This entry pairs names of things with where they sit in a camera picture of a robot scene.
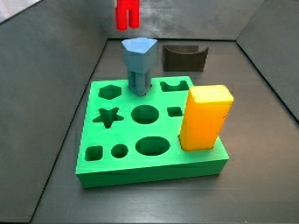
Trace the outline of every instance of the yellow block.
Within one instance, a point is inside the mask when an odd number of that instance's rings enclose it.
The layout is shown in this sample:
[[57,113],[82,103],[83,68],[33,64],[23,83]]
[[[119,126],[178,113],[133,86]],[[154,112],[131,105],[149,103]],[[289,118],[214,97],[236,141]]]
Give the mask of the yellow block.
[[233,102],[224,85],[192,87],[181,132],[185,151],[213,149]]

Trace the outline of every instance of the blue pentagonal prism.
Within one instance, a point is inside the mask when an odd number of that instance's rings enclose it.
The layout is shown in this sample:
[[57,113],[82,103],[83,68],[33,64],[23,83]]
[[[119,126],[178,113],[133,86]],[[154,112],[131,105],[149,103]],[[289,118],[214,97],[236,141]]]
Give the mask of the blue pentagonal prism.
[[146,95],[151,87],[151,67],[158,54],[157,42],[153,38],[131,38],[122,41],[129,87],[141,96]]

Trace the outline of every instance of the shape sorter board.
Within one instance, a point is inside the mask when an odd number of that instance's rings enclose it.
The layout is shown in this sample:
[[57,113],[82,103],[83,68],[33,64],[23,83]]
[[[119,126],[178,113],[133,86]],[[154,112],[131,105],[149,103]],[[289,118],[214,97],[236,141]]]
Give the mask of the shape sorter board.
[[91,83],[77,167],[83,187],[221,174],[230,156],[220,138],[212,150],[181,146],[190,86],[188,76],[154,78],[141,97],[127,80]]

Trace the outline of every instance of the gray wall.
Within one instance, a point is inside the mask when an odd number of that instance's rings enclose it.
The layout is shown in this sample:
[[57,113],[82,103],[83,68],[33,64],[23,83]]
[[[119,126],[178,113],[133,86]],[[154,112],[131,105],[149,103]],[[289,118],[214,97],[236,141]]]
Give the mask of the gray wall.
[[299,1],[268,0],[238,43],[299,120]]
[[142,0],[142,28],[118,31],[114,1],[98,0],[110,38],[236,40],[264,0]]
[[0,221],[27,222],[107,38],[87,0],[46,0],[0,26]]

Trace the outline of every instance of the red object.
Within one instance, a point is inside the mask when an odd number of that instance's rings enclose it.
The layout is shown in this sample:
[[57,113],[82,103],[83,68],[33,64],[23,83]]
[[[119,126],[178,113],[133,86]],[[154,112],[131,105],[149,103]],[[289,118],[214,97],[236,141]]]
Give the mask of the red object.
[[121,31],[139,28],[141,25],[141,0],[117,0],[117,28]]

